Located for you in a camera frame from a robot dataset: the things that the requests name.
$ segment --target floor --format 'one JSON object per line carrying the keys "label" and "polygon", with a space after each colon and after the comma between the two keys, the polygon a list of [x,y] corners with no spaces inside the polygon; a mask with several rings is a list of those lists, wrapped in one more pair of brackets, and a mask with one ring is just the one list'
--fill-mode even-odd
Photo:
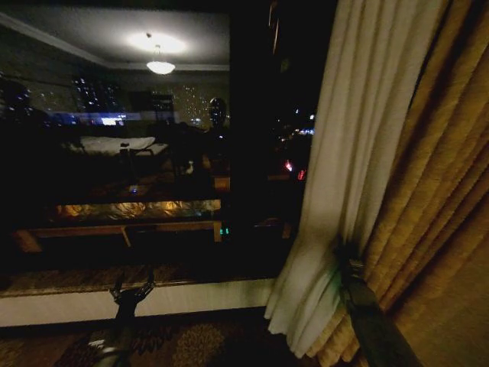
{"label": "floor", "polygon": [[[316,367],[297,359],[285,337],[267,331],[264,309],[227,310],[137,319],[130,362],[137,366]],[[97,350],[91,340],[111,321],[0,329],[0,366],[86,367]]]}

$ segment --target ceiling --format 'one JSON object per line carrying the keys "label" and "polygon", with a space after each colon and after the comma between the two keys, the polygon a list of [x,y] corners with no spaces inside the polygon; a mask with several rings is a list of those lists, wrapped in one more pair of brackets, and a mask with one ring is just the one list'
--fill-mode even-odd
{"label": "ceiling", "polygon": [[112,69],[146,68],[153,52],[134,44],[146,33],[183,45],[162,58],[180,70],[229,68],[229,16],[184,11],[0,6],[0,24]]}

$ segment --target white bedsheet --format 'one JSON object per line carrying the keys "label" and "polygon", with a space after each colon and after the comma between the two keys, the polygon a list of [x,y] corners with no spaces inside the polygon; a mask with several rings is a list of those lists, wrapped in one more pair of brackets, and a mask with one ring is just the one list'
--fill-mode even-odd
{"label": "white bedsheet", "polygon": [[87,153],[88,155],[105,155],[114,157],[119,154],[121,144],[129,144],[130,149],[145,149],[154,143],[155,138],[108,138],[106,136],[82,136],[80,142],[83,148],[73,144],[67,146],[73,152]]}

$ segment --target curtain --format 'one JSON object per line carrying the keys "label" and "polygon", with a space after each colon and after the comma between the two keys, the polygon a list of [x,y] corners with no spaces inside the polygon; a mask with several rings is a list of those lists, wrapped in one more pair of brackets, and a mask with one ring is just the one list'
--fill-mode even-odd
{"label": "curtain", "polygon": [[[432,300],[487,247],[488,43],[489,4],[452,2],[406,118],[376,225],[362,246],[365,278],[404,333],[425,327],[416,326],[424,313],[436,317],[427,308]],[[451,299],[463,303],[464,294]],[[338,308],[308,355],[330,366],[340,357],[351,361],[357,350],[349,317]]]}
{"label": "curtain", "polygon": [[299,233],[265,313],[298,357],[339,305],[338,239],[364,245],[371,234],[441,8],[441,0],[338,2]]}

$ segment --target bed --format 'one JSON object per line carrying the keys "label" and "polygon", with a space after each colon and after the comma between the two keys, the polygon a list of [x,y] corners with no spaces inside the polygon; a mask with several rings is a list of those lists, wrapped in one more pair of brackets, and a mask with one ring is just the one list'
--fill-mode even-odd
{"label": "bed", "polygon": [[167,144],[154,143],[154,137],[146,138],[109,138],[106,136],[82,136],[77,144],[65,143],[68,151],[92,156],[116,157],[121,149],[128,149],[138,157],[157,156],[168,149]]}

